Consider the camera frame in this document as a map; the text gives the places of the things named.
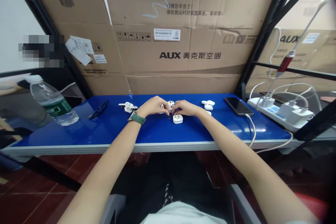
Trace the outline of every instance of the green bottle label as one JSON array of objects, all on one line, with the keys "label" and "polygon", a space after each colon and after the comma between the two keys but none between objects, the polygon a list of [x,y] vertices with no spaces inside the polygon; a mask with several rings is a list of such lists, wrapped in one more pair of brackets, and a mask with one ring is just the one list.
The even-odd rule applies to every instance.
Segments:
[{"label": "green bottle label", "polygon": [[44,105],[42,107],[44,107],[44,109],[52,117],[62,116],[72,110],[71,106],[65,99],[52,104]]}]

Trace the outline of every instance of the paper sticker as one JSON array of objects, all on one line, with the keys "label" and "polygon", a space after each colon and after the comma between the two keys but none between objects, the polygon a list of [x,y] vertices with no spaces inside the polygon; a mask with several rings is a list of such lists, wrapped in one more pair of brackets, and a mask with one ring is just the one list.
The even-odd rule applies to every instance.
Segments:
[{"label": "paper sticker", "polygon": [[69,38],[65,43],[65,46],[69,50],[69,52],[78,59],[84,66],[86,66],[92,59],[85,52],[77,50],[76,43],[72,38]]},{"label": "paper sticker", "polygon": [[107,63],[104,54],[93,55],[97,64]]},{"label": "paper sticker", "polygon": [[180,41],[181,30],[154,29],[155,40],[173,40]]},{"label": "paper sticker", "polygon": [[82,51],[84,53],[94,54],[91,40],[86,38],[79,38],[75,36],[70,36],[75,42],[77,51]]},{"label": "paper sticker", "polygon": [[302,44],[313,44],[319,35],[319,33],[308,33]]}]

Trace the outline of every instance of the smartwatch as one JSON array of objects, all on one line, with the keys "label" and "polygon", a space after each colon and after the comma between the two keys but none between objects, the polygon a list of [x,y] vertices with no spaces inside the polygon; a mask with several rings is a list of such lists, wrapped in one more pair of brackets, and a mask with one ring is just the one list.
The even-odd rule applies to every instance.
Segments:
[{"label": "smartwatch", "polygon": [[135,121],[140,123],[141,125],[146,121],[145,118],[138,116],[135,111],[132,112],[131,116],[127,119],[127,121]]}]

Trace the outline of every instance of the power strip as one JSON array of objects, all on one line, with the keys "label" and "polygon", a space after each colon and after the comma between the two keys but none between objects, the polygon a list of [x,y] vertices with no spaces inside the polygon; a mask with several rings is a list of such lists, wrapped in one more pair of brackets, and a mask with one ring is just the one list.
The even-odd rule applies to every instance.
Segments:
[{"label": "power strip", "polygon": [[[257,102],[259,98],[252,98],[247,101],[247,104],[252,106],[253,108],[257,107]],[[284,126],[286,129],[288,129],[291,132],[296,132],[299,129],[301,129],[307,122],[304,122],[302,124],[297,124],[297,125],[292,125],[286,122],[286,117],[283,115],[280,115],[278,113],[279,107],[272,105],[271,107],[261,107],[262,99],[260,99],[259,106],[258,106],[258,111],[263,113],[264,115],[268,116],[269,118],[273,119],[274,121],[280,123],[282,126]]]}]

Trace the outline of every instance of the plastic bottle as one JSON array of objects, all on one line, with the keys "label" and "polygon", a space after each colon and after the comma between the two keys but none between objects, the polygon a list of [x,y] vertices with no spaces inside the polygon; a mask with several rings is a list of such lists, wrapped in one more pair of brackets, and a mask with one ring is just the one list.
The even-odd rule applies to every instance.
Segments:
[{"label": "plastic bottle", "polygon": [[69,126],[79,117],[64,96],[53,86],[45,83],[40,75],[25,77],[30,83],[30,92],[34,99],[62,126]]}]

